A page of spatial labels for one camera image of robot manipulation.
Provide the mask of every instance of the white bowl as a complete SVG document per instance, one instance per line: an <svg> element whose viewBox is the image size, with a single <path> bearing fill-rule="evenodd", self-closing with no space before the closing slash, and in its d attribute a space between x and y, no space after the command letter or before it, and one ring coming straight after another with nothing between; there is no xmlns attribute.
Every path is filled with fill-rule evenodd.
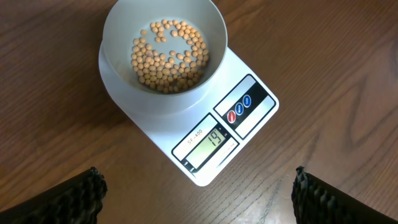
<svg viewBox="0 0 398 224"><path fill-rule="evenodd" d="M150 31L149 24L162 19L186 21L201 32L210 51L210 60L201 80L187 91L168 95L139 83L131 66L132 41L136 38L145 37L153 49L168 57L170 50L177 53L191 50L186 40L171 37L171 30L176 30L174 26L164 32L166 43L155 42L155 34ZM142 36L142 29L147 30L148 34ZM159 108L165 113L172 113L201 100L214 84L211 80L224 59L227 41L224 19L210 0L119 0L110 11L103 31L105 57L121 80L130 86L131 89L126 90L132 99L130 103L144 105L137 109L141 113L150 113L150 110Z"/></svg>

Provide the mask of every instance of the display screen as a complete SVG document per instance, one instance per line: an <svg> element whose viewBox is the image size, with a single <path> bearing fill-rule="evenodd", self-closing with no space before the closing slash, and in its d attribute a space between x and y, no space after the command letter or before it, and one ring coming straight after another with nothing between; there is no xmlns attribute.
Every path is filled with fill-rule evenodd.
<svg viewBox="0 0 398 224"><path fill-rule="evenodd" d="M187 161L191 163L194 168L198 168L206 158L223 143L225 137L214 129L207 135L202 142L189 154Z"/></svg>

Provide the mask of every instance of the table surface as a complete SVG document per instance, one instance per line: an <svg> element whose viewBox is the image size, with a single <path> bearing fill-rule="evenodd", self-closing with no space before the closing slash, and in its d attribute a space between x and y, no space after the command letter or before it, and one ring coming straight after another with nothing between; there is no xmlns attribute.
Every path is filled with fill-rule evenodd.
<svg viewBox="0 0 398 224"><path fill-rule="evenodd" d="M215 1L277 114L197 187L112 102L98 50L115 0L0 8L0 210L90 168L99 223L294 223L295 168L398 219L398 2Z"/></svg>

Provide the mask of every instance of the black foam padding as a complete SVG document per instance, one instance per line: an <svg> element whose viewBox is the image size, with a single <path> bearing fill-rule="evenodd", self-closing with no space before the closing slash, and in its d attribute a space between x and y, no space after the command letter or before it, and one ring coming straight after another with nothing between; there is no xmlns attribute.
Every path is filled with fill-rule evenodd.
<svg viewBox="0 0 398 224"><path fill-rule="evenodd" d="M296 169L292 201L297 224L398 224L324 181Z"/></svg>
<svg viewBox="0 0 398 224"><path fill-rule="evenodd" d="M92 224L107 192L104 176L94 167L42 194L0 213L0 223Z"/></svg>

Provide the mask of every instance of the scale body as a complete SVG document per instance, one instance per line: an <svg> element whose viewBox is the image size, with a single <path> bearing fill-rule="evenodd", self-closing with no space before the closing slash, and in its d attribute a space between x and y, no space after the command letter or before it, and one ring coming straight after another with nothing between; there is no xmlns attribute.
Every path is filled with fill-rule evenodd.
<svg viewBox="0 0 398 224"><path fill-rule="evenodd" d="M123 103L119 86L126 83L109 66L103 46L99 70L115 103L199 186L208 185L279 108L276 96L229 48L212 83L197 91L202 98L157 116L136 113L140 105Z"/></svg>

